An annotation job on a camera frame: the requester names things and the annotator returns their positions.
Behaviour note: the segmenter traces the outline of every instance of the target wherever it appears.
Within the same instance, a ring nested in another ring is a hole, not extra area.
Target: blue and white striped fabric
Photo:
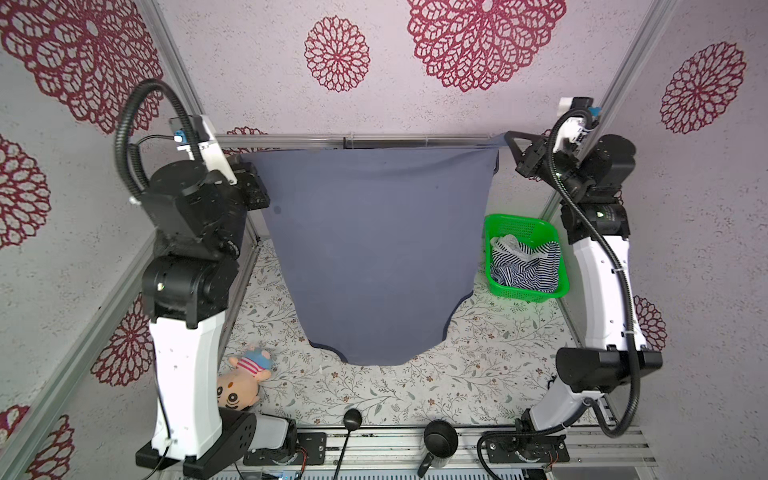
[[[560,244],[548,242],[536,249],[514,235],[491,239],[491,278],[503,286],[552,293],[558,289]]]

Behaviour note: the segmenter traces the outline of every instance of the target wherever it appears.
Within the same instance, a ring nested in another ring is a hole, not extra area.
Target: red flower pattern
[[[62,415],[56,430],[48,435],[42,450],[27,468],[30,480],[61,480],[69,472],[69,461],[74,453],[72,434],[74,429],[69,425],[69,415]]]
[[[91,367],[91,373],[99,383],[126,386],[149,371],[153,348],[149,317],[144,315],[139,294]]]
[[[13,431],[16,430],[16,426],[24,418],[24,415],[27,415],[28,411],[28,406],[14,405],[0,413],[0,449],[8,441]]]
[[[0,35],[41,92],[106,134],[114,131],[133,86],[163,76],[131,0],[0,0]],[[158,92],[147,98],[136,127],[149,128],[160,99]]]
[[[488,90],[533,62],[565,0],[408,0],[408,32],[427,75],[445,87]]]
[[[736,44],[712,44],[697,51],[672,75],[661,98],[661,121],[687,134],[711,124],[736,98],[744,80],[744,52]]]
[[[253,127],[235,127],[232,130],[229,130],[227,132],[227,135],[267,135],[266,133],[262,132],[258,128]],[[254,151],[263,151],[268,150],[266,148],[224,148],[222,151],[225,155],[235,155],[235,154],[249,154]]]
[[[0,413],[0,448],[28,411],[28,406],[14,405]],[[69,415],[62,415],[58,419],[56,430],[48,435],[43,448],[27,468],[27,473],[30,474],[28,480],[61,480],[69,472],[69,460],[74,452],[73,433],[74,429],[69,425]]]
[[[325,17],[304,42],[306,66],[323,87],[348,91],[368,73],[371,59],[366,37],[346,18]]]
[[[659,352],[667,345],[667,324],[656,306],[641,296],[634,296],[634,311],[645,341]]]
[[[38,162],[0,135],[0,249],[37,234],[51,211],[50,196]]]

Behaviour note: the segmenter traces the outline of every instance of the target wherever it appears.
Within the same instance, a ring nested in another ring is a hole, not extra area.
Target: electrical cable
[[[492,439],[509,439],[509,438],[530,439],[530,438],[539,437],[539,436],[552,435],[553,433],[557,433],[557,432],[560,432],[561,430],[565,430],[569,426],[576,423],[584,414],[584,412],[587,411],[588,408],[589,406],[586,403],[580,405],[578,410],[573,415],[571,415],[571,417],[568,420],[566,420],[565,422],[562,422],[560,425],[556,425],[548,429],[538,430],[535,432],[491,432],[491,433],[485,433],[484,435],[480,435],[480,438],[478,439],[478,443],[475,447],[478,454],[478,460],[480,460],[480,465],[482,465],[485,472],[488,473],[488,475],[490,475],[490,477],[493,478],[493,480],[502,480],[501,477],[496,475],[493,472],[493,470],[491,470],[491,467],[488,466],[488,463],[485,462],[485,459],[482,456],[482,446],[484,443]]]
[[[128,158],[131,160],[131,168],[136,180],[139,180],[139,184],[143,188],[149,187],[149,178],[147,178],[144,165],[141,163],[141,152],[139,152],[138,144],[128,144]]]
[[[237,470],[237,474],[240,476],[240,480],[245,480],[245,477],[243,477],[243,474],[240,473],[240,467],[237,466],[237,462],[234,462],[232,465],[235,465],[235,470]]]
[[[141,152],[139,151],[139,145],[153,138],[163,138],[164,140],[173,140],[174,136],[173,135],[147,135],[146,137],[141,138],[135,144],[128,144],[128,158],[131,161],[131,169],[133,169],[134,175],[136,176],[136,180],[139,181],[139,184],[143,188],[149,187],[149,178],[147,178],[147,174],[144,172],[144,165],[141,162]]]
[[[147,140],[152,140],[153,138],[163,138],[164,140],[173,140],[173,135],[147,135],[146,137],[142,137],[138,142],[136,142],[136,145],[141,145]]]
[[[157,381],[157,358],[155,358],[154,360],[154,389],[157,392],[157,401],[160,403],[160,411],[163,413],[163,421],[165,422],[165,432],[168,434],[168,441],[170,441],[170,424],[168,423],[168,414],[165,411],[163,396],[160,393],[160,383]],[[160,468],[160,465],[163,465],[163,462],[165,461],[165,457],[168,455],[168,450],[170,450],[170,445],[165,447],[165,452],[163,452],[163,455],[160,457],[160,460],[157,461],[157,465],[155,465],[152,471],[149,472],[149,474],[147,474],[147,476],[142,478],[141,480],[149,480],[149,478],[152,475],[154,475],[157,469]]]
[[[587,404],[592,407],[594,414],[598,418],[600,430],[602,430],[606,436],[614,439],[623,435],[624,432],[627,431],[630,423],[632,422],[632,418],[634,418],[634,414],[637,412],[637,406],[640,403],[640,360],[638,358],[634,343],[634,301],[632,300],[632,289],[630,288],[629,279],[627,278],[627,271],[624,269],[624,265],[621,264],[621,261],[611,248],[611,245],[609,245],[605,238],[600,235],[600,232],[598,232],[598,230],[592,225],[587,216],[584,214],[584,211],[581,210],[581,208],[573,201],[571,195],[568,194],[568,192],[565,190],[565,186],[558,176],[558,172],[555,170],[554,143],[558,138],[560,127],[562,127],[566,120],[572,117],[583,117],[586,124],[585,127],[588,129],[592,129],[596,125],[596,122],[592,121],[592,113],[590,113],[589,110],[583,108],[574,108],[570,111],[567,111],[562,117],[558,119],[557,122],[555,122],[554,126],[552,127],[552,132],[549,134],[549,138],[547,139],[545,162],[547,164],[547,169],[549,169],[549,174],[554,181],[553,183],[555,190],[560,194],[561,197],[563,197],[565,203],[576,213],[578,219],[582,222],[582,224],[584,224],[587,230],[589,230],[591,238],[598,242],[605,254],[611,260],[614,273],[616,273],[618,276],[619,284],[621,285],[621,289],[624,293],[624,338],[627,341],[627,359],[629,362],[630,374],[630,391],[629,400],[627,401],[627,408],[624,410],[624,414],[621,416],[621,420],[617,422],[616,428],[611,429],[605,422],[605,417],[603,417],[603,412],[600,410],[598,403],[593,399],[586,400]]]
[[[301,480],[301,478],[304,476],[304,470],[306,469],[306,457],[309,455],[304,447],[300,446],[299,450],[301,450],[304,454],[304,461],[301,462],[301,472],[299,472],[299,474],[296,476],[296,480]]]
[[[136,184],[136,180],[131,175],[131,169],[128,166],[128,140],[131,136],[131,128],[133,127],[134,119],[136,118],[139,108],[141,108],[141,104],[144,103],[144,100],[150,93],[158,90],[168,99],[173,106],[176,115],[179,117],[181,129],[187,137],[193,160],[200,162],[201,164],[203,163],[203,155],[200,153],[200,145],[197,141],[197,132],[192,128],[192,122],[190,122],[187,111],[181,104],[179,97],[177,97],[174,91],[161,80],[148,78],[147,80],[142,81],[136,85],[134,90],[128,96],[128,100],[125,102],[125,106],[123,106],[123,111],[120,113],[120,120],[114,134],[115,167],[118,169],[118,175],[125,184],[125,187],[137,200],[141,195],[142,189]]]

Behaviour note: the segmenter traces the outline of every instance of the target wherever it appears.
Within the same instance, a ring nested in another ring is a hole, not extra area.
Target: plush toy
[[[220,376],[217,381],[219,407],[247,409],[259,401],[259,382],[269,380],[272,376],[270,353],[252,349],[246,350],[239,359],[231,356],[227,360],[235,369]]]

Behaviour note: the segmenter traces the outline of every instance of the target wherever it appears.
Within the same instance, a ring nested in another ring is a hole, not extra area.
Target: floral floor mat
[[[269,350],[273,377],[253,411],[300,425],[338,425],[354,406],[367,425],[513,423],[545,394],[554,355],[573,346],[557,303],[526,303],[490,294],[483,273],[456,310],[448,338],[401,366],[342,363],[306,340],[271,240],[261,247],[226,355],[249,345]],[[226,360],[222,370],[229,368]],[[581,422],[592,423],[585,415]]]

